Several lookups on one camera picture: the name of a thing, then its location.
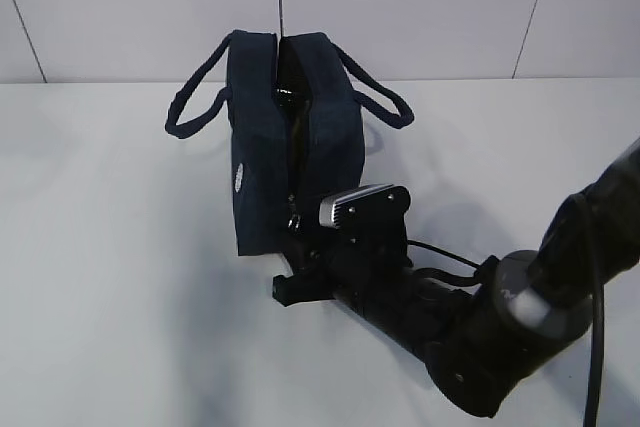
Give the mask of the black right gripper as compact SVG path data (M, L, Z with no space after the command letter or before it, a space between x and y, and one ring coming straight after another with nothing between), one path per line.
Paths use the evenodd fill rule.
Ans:
M282 256L291 274L272 280L272 298L284 307L299 303L337 300L345 292L330 269L338 234L294 236L287 234L282 242Z

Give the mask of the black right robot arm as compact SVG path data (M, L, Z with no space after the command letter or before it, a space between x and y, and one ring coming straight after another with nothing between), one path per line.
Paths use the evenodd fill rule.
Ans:
M491 418L517 384L584 335L591 338L583 422L597 422L604 366L604 288L639 261L639 147L568 196L541 245L473 265L469 276L417 268L404 217L408 190L376 184L324 198L318 228L288 241L284 306L336 300L420 359L464 412Z

